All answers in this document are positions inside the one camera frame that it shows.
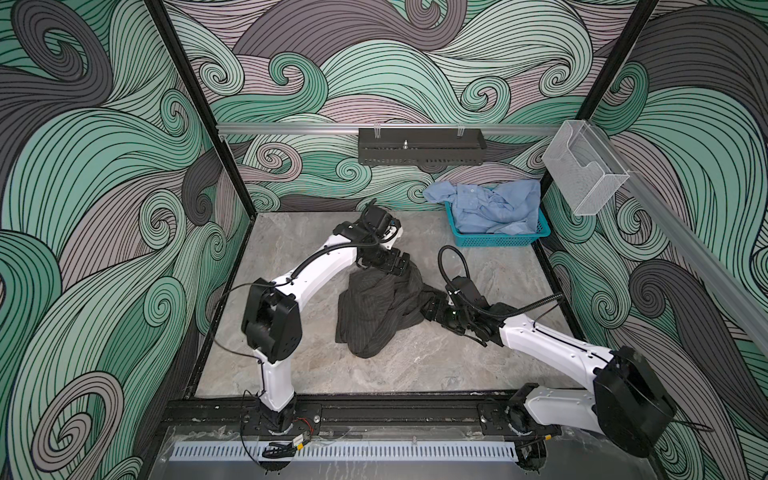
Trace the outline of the dark grey pinstripe shirt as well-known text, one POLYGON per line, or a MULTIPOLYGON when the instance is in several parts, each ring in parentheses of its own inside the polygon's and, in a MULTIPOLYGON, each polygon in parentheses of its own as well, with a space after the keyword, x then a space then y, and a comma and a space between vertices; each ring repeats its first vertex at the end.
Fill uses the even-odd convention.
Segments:
POLYGON ((357 357, 371 358, 398 331, 421 323, 422 307, 439 293, 423 281, 414 263, 401 275, 372 268, 357 270, 338 298, 335 342, 345 344, 357 357))

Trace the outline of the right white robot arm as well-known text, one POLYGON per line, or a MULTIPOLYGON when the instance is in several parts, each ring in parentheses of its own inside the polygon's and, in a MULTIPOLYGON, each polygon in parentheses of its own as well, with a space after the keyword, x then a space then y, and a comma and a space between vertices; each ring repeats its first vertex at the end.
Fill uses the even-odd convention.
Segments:
POLYGON ((508 401, 503 418, 519 459, 541 459, 545 442, 565 427, 599 434, 637 458, 651 455, 677 408, 643 355, 628 346, 609 349, 577 340, 530 317, 543 305, 559 305, 556 294, 520 308, 489 304, 468 271, 455 277, 444 268, 439 272, 446 287, 423 305, 426 320, 483 347, 524 353, 578 385, 551 389, 528 383, 508 401))

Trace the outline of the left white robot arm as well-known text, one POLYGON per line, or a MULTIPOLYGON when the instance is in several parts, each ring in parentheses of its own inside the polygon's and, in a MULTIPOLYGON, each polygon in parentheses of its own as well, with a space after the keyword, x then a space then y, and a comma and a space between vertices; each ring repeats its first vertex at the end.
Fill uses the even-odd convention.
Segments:
POLYGON ((357 220, 338 224, 298 266, 249 285, 241 331, 261 367, 260 415, 270 429, 287 430, 295 414, 291 357, 302 339, 301 309, 349 266, 403 274, 410 256, 394 246, 401 235, 401 222, 370 201, 357 220))

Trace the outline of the teal plastic basket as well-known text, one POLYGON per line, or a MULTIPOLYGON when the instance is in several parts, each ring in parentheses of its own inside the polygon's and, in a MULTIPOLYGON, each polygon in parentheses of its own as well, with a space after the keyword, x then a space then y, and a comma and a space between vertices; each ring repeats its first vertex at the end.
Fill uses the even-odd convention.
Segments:
POLYGON ((451 206, 444 203, 449 227, 451 229, 454 244, 457 247, 485 248, 485 247, 524 247, 537 240, 548 237, 551 229, 542 210, 539 211, 537 230, 533 234, 505 235, 505 234, 463 234, 456 227, 451 206))

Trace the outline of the light blue shirt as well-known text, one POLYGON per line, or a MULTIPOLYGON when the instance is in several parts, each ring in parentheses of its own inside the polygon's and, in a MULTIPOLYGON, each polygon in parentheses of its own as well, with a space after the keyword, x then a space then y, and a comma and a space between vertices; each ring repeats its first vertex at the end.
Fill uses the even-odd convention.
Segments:
POLYGON ((447 204, 461 234, 529 235, 538 229, 541 199, 537 180, 516 180, 494 188, 438 182, 423 192, 429 203, 447 204))

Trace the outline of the black perforated wall tray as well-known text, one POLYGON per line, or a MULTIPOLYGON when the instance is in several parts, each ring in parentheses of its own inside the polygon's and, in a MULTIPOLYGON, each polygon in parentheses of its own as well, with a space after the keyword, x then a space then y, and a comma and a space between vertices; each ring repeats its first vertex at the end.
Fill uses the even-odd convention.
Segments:
POLYGON ((447 167, 482 164, 487 143, 480 129, 361 128, 357 158, 367 166, 447 167))

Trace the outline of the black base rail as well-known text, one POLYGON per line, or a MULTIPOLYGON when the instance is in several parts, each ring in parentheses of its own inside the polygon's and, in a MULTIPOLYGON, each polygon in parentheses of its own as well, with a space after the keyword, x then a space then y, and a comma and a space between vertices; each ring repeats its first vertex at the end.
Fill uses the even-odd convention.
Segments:
POLYGON ((389 394, 297 394, 275 413, 254 394, 177 400, 163 426, 234 425, 247 435, 303 431, 330 435, 353 427, 470 427, 486 435, 528 436, 571 427, 598 431, 586 391, 567 400, 565 389, 421 392, 389 394))

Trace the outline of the black left corner post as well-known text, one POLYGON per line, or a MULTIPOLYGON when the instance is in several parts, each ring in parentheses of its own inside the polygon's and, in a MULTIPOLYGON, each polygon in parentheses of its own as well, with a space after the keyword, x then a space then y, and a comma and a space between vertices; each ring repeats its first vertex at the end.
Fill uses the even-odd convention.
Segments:
POLYGON ((160 0, 145 0, 144 4, 165 45, 166 51, 180 75, 184 87, 191 96, 191 102, 201 119, 204 130, 211 140, 224 170, 233 184, 235 193, 243 205, 248 218, 254 221, 257 217, 257 212, 238 170, 238 164, 229 145, 219 135, 214 114, 204 96, 180 37, 173 26, 165 3, 160 0))

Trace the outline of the black corner post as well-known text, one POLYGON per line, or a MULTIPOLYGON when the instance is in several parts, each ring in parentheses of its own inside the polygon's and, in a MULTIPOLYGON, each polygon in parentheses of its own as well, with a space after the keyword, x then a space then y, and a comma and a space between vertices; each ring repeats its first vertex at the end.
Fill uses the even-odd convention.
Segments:
POLYGON ((588 95, 582 102, 575 119, 590 120, 595 114, 604 95, 608 92, 622 66, 630 55, 642 30, 650 20, 658 0, 642 0, 632 11, 624 29, 610 49, 606 63, 602 67, 588 95))
POLYGON ((165 3, 160 0, 145 0, 144 4, 165 45, 166 51, 180 75, 184 87, 191 96, 191 102, 201 119, 204 130, 211 140, 224 170, 233 184, 235 193, 243 205, 248 218, 254 221, 257 217, 257 212, 238 170, 238 164, 229 145, 219 135, 214 114, 204 96, 180 37, 173 26, 165 3))

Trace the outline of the clear plastic wall bin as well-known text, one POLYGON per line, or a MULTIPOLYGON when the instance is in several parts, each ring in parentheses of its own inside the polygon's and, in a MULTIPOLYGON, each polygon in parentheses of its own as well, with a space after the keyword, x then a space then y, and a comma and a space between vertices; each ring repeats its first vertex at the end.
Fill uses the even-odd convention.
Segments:
POLYGON ((609 137, 586 120, 564 121, 542 160, 575 216, 596 216, 629 178, 609 137))

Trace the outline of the aluminium right rail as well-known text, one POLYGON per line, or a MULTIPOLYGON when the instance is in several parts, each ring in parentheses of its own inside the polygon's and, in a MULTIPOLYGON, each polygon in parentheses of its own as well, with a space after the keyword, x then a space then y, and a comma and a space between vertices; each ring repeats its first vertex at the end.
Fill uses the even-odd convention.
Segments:
POLYGON ((751 183, 740 189, 720 174, 698 175, 674 169, 671 156, 643 137, 621 133, 609 138, 599 127, 596 150, 618 165, 624 186, 650 214, 687 264, 704 281, 736 324, 767 351, 767 280, 752 270, 747 249, 757 238, 737 210, 750 202, 764 219, 767 193, 751 183))

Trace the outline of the black right corner post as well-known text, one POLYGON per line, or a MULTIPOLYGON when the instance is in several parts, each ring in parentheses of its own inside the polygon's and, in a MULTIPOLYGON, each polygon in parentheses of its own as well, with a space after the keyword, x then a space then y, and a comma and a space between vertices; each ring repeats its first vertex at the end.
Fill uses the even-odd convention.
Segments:
POLYGON ((622 66, 630 55, 642 30, 650 20, 658 0, 642 0, 632 11, 624 29, 610 49, 606 63, 602 67, 588 95, 582 102, 575 119, 590 120, 595 114, 604 95, 608 92, 622 66))

